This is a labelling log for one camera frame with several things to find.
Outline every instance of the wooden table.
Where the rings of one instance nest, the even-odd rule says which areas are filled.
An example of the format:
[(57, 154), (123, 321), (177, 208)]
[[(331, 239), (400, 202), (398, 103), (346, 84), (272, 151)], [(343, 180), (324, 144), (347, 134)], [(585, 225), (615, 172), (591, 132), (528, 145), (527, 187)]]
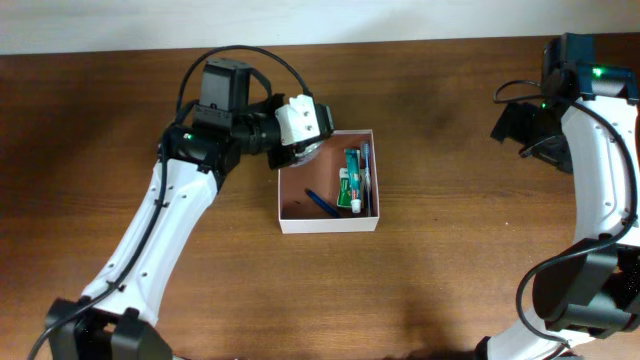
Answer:
[[(523, 274), (575, 229), (572, 177), (489, 138), (503, 109), (493, 90), (539, 79), (549, 39), (270, 48), (337, 128), (374, 130), (378, 229), (282, 235), (277, 173), (245, 157), (176, 265), (162, 336), (194, 359), (376, 359), (468, 350), (510, 326)], [(598, 60), (640, 73), (639, 44), (598, 36)], [(1, 358), (23, 358), (54, 298), (76, 299), (114, 251), (201, 52), (0, 58)], [(271, 60), (227, 56), (298, 94)], [(186, 98), (199, 82), (198, 71)], [(618, 334), (578, 350), (628, 359), (640, 348), (637, 334)]]

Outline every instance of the toothpaste tube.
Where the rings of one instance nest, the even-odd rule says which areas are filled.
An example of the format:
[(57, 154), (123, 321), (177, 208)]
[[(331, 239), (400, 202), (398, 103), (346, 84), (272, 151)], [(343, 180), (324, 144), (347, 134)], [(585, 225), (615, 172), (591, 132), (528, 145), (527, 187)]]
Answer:
[(362, 208), (360, 197), (360, 150), (345, 149), (347, 156), (347, 171), (349, 173), (349, 188), (351, 190), (351, 211), (359, 214)]
[(349, 171), (340, 169), (340, 195), (338, 195), (338, 207), (351, 209), (351, 189), (349, 188)]

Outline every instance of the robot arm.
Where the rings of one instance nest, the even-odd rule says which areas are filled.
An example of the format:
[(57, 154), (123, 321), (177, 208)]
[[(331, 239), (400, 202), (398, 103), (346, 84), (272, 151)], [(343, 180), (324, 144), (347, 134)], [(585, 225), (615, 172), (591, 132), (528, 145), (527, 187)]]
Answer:
[[(589, 245), (589, 239), (602, 241), (622, 231), (630, 221), (631, 197), (637, 197), (627, 172), (640, 178), (635, 153), (635, 78), (618, 68), (588, 64), (593, 59), (585, 56), (585, 50), (589, 52), (591, 41), (567, 34), (547, 47), (545, 65), (553, 63), (550, 57), (559, 47), (562, 61), (551, 67), (562, 72), (575, 66), (566, 83), (551, 86), (550, 95), (575, 99), (609, 122), (631, 149), (632, 168), (628, 168), (620, 146), (606, 128), (584, 111), (554, 104), (551, 96), (540, 109), (530, 104), (509, 104), (492, 133), (498, 140), (509, 136), (523, 143), (521, 154), (534, 155), (574, 173), (576, 233), (574, 246), (567, 253)], [(584, 73), (591, 77), (573, 77)], [(555, 82), (556, 75), (547, 66), (545, 75), (543, 91), (550, 91), (545, 81)], [(549, 121), (554, 118), (560, 121)], [(541, 271), (535, 278), (534, 306), (526, 312), (526, 320), (544, 334), (565, 339), (571, 347), (604, 339), (617, 331), (635, 330), (640, 325), (640, 230), (637, 223), (633, 225), (615, 245)], [(485, 338), (475, 355), (490, 360), (542, 360), (555, 358), (564, 350), (561, 343), (538, 337), (519, 320), (502, 334)]]
[[(156, 164), (149, 189), (116, 251), (82, 296), (95, 298), (123, 271), (144, 232), (160, 189), (161, 164)], [(178, 257), (200, 216), (218, 193), (211, 173), (198, 171), (198, 165), (170, 159), (167, 163), (165, 206), (140, 258), (118, 291), (99, 302), (94, 309), (124, 314), (128, 308), (140, 312), (139, 319), (155, 326), (165, 286)]]
[[(268, 94), (256, 104), (248, 104), (251, 76)], [(226, 59), (206, 64), (201, 98), (179, 110), (163, 135), (160, 161), (115, 253), (78, 302), (58, 299), (49, 310), (46, 327), (54, 359), (174, 358), (154, 329), (164, 289), (189, 234), (241, 154), (267, 152), (272, 169), (295, 165), (313, 157), (333, 132), (329, 108), (316, 104), (304, 89), (285, 105), (284, 95), (272, 95), (269, 81), (249, 65)], [(184, 125), (192, 109), (193, 124)], [(159, 198), (164, 199), (161, 206)], [(66, 321), (95, 299), (102, 300)], [(108, 324), (115, 325), (112, 332)]]

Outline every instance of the open box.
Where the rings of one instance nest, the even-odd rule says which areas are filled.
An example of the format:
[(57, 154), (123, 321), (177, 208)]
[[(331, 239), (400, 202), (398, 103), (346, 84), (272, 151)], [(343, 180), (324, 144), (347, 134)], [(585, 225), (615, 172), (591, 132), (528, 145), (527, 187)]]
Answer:
[[(346, 168), (344, 149), (360, 148), (363, 141), (371, 144), (372, 213), (366, 209), (352, 214), (351, 209), (339, 209), (342, 218), (332, 218), (307, 196), (310, 189), (334, 208), (340, 193), (340, 168)], [(374, 231), (380, 219), (378, 173), (372, 130), (342, 130), (333, 133), (309, 163), (278, 171), (278, 214), (285, 234)]]

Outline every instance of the blue pen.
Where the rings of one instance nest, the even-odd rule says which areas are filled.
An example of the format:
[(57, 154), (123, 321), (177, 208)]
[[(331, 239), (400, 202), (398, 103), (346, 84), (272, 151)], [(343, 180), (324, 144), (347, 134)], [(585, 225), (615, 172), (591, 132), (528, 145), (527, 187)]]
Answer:
[(322, 198), (318, 196), (316, 193), (314, 193), (313, 191), (309, 189), (304, 189), (304, 192), (307, 195), (309, 195), (309, 197), (311, 198), (311, 200), (313, 200), (314, 203), (318, 204), (318, 206), (320, 206), (322, 210), (326, 211), (329, 215), (333, 216), (334, 218), (342, 217), (340, 216), (340, 213), (338, 213), (338, 211), (336, 211), (336, 209), (333, 208), (333, 206), (327, 204), (326, 201), (322, 200)]

